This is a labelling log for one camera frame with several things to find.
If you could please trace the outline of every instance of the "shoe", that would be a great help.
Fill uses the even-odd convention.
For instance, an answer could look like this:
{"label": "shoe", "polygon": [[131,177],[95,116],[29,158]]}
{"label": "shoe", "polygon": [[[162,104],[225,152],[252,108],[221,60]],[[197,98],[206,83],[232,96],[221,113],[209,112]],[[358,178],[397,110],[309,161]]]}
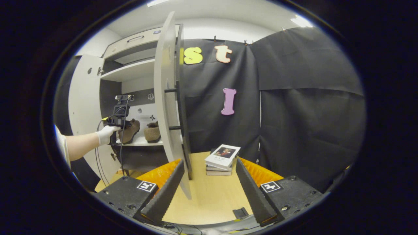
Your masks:
{"label": "shoe", "polygon": [[[125,127],[125,131],[123,132],[123,144],[129,144],[132,143],[133,137],[135,136],[136,133],[138,133],[139,129],[140,129],[140,123],[138,120],[132,119],[131,121],[129,121],[128,124],[129,127]],[[122,129],[118,131],[119,133],[119,140],[122,138]]]}
{"label": "shoe", "polygon": [[156,143],[160,141],[161,134],[160,128],[158,127],[158,121],[156,123],[149,123],[147,126],[148,128],[144,129],[144,135],[148,143]]}

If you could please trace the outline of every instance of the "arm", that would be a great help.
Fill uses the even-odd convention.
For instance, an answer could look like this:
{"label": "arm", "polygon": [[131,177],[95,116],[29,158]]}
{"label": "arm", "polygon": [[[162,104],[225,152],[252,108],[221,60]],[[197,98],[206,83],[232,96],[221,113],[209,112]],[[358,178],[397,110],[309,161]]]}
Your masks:
{"label": "arm", "polygon": [[105,126],[94,133],[65,136],[70,161],[78,160],[91,150],[108,144],[110,136],[117,130],[120,130],[120,127]]}
{"label": "arm", "polygon": [[70,161],[78,160],[92,149],[99,147],[100,142],[96,133],[66,136],[66,139]]}

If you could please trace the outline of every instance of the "white glove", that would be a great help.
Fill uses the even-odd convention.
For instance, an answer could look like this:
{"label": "white glove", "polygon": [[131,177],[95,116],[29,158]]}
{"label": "white glove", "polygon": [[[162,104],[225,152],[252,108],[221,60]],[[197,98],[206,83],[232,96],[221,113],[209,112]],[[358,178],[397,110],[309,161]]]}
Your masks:
{"label": "white glove", "polygon": [[118,126],[104,126],[100,131],[96,131],[99,136],[99,146],[110,143],[110,136],[117,130],[120,130]]}

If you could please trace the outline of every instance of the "wooden table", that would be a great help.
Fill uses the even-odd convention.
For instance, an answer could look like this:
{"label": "wooden table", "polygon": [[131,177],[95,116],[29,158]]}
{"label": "wooden table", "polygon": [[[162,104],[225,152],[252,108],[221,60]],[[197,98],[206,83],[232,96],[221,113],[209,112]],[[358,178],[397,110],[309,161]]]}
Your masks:
{"label": "wooden table", "polygon": [[207,176],[204,159],[209,154],[210,152],[191,154],[193,176],[189,183],[192,199],[188,200],[178,187],[163,221],[188,225],[221,223],[235,220],[232,210],[242,207],[249,215],[252,214],[235,171],[237,160],[232,164],[232,175]]}

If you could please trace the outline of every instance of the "stack of books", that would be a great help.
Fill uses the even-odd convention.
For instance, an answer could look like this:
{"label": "stack of books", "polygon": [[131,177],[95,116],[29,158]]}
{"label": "stack of books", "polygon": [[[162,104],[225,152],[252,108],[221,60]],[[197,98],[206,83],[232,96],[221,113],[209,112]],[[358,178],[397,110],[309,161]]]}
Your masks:
{"label": "stack of books", "polygon": [[240,147],[222,144],[205,159],[206,175],[231,175],[232,161]]}

